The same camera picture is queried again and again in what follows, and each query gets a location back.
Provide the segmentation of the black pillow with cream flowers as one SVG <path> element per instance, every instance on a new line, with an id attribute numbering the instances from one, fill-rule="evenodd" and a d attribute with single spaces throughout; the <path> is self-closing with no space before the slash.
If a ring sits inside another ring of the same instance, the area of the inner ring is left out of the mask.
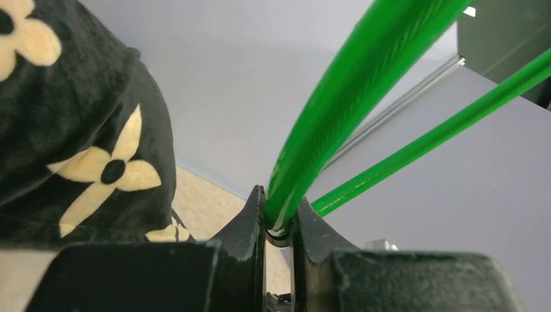
<path id="1" fill-rule="evenodd" d="M 168 108 L 79 1 L 1 2 L 1 245 L 184 242 Z"/>

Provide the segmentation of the green cable lock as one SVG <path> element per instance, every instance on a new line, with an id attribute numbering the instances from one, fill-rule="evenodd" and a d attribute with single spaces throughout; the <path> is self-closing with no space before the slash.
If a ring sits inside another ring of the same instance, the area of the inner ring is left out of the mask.
<path id="1" fill-rule="evenodd" d="M 286 247 L 293 217 L 323 167 L 357 126 L 470 5 L 374 1 L 323 74 L 274 165 L 266 191 L 268 240 Z M 550 75 L 541 53 L 493 90 L 313 203 L 325 216 L 468 129 Z"/>

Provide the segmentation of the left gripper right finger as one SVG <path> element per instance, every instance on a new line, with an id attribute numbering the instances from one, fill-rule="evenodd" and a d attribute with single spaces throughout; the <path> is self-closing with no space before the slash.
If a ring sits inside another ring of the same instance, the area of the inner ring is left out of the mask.
<path id="1" fill-rule="evenodd" d="M 293 311 L 522 311 L 480 253 L 364 250 L 302 200 L 292 220 Z"/>

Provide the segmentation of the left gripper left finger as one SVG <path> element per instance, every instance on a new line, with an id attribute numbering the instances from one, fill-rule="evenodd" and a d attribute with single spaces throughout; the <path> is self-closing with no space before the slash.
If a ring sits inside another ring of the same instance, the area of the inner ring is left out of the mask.
<path id="1" fill-rule="evenodd" d="M 63 249 L 27 311 L 265 311 L 264 189 L 209 240 Z"/>

